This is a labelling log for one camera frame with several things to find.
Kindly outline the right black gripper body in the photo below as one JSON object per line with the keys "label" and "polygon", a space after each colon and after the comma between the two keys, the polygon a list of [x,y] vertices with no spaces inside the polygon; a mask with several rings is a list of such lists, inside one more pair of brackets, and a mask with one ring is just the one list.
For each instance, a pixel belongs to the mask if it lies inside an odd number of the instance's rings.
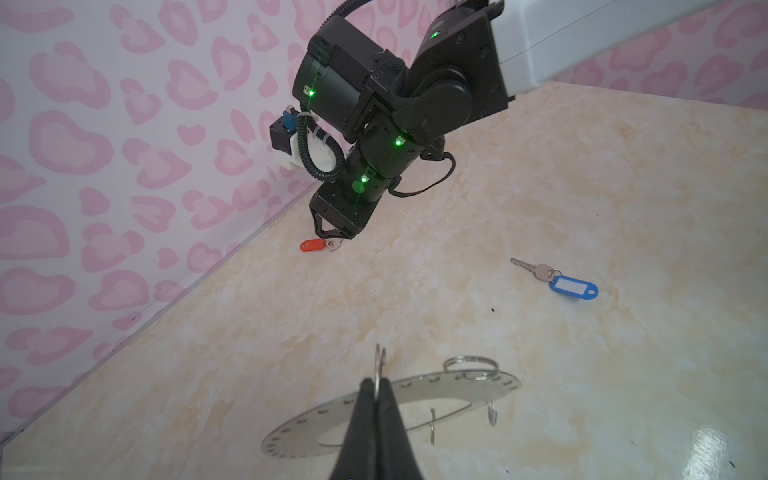
{"label": "right black gripper body", "polygon": [[315,233],[321,239],[355,238],[366,227],[383,194],[384,184],[372,179],[322,183],[309,202]]}

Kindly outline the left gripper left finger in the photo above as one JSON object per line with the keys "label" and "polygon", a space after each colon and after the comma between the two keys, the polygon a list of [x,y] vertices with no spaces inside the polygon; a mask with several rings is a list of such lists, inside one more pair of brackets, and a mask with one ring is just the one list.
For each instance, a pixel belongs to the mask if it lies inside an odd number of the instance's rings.
{"label": "left gripper left finger", "polygon": [[374,382],[362,381],[336,464],[332,480],[376,478],[376,410]]}

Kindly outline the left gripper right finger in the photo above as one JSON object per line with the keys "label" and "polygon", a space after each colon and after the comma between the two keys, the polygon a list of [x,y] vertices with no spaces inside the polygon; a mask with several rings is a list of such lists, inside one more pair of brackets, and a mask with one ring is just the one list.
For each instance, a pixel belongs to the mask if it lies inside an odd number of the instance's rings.
{"label": "left gripper right finger", "polygon": [[379,381],[376,410],[376,478],[422,480],[391,382]]}

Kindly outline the key with red tag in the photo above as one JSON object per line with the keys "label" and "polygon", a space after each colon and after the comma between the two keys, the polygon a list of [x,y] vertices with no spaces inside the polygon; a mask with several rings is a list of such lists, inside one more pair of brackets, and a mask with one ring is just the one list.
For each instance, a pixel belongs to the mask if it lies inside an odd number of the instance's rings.
{"label": "key with red tag", "polygon": [[321,251],[324,249],[335,251],[341,246],[342,242],[343,240],[340,238],[331,238],[331,239],[315,238],[315,239],[303,241],[300,244],[300,250],[302,252],[315,252],[315,251]]}

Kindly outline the perforated metal ring disc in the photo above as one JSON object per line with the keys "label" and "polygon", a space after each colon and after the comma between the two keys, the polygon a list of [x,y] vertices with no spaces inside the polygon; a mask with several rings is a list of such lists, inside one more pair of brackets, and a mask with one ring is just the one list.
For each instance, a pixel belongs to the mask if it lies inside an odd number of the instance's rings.
{"label": "perforated metal ring disc", "polygon": [[[444,370],[397,381],[383,376],[377,366],[374,375],[357,389],[318,405],[283,423],[261,442],[261,452],[270,457],[302,459],[341,453],[344,458],[359,452],[382,453],[386,458],[399,454],[410,457],[407,434],[448,421],[474,410],[488,410],[491,425],[497,421],[495,402],[522,387],[514,375],[498,369]],[[407,426],[400,406],[413,402],[460,401],[459,409],[434,412],[421,423]]]}

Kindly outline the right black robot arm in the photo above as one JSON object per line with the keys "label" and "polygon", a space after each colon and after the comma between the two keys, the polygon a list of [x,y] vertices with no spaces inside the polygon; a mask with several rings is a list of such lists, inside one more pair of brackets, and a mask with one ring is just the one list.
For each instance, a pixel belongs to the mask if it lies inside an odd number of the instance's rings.
{"label": "right black robot arm", "polygon": [[612,47],[705,8],[702,1],[461,1],[428,26],[411,64],[354,27],[355,1],[309,40],[293,84],[297,150],[320,182],[322,239],[360,234],[416,159],[445,137]]}

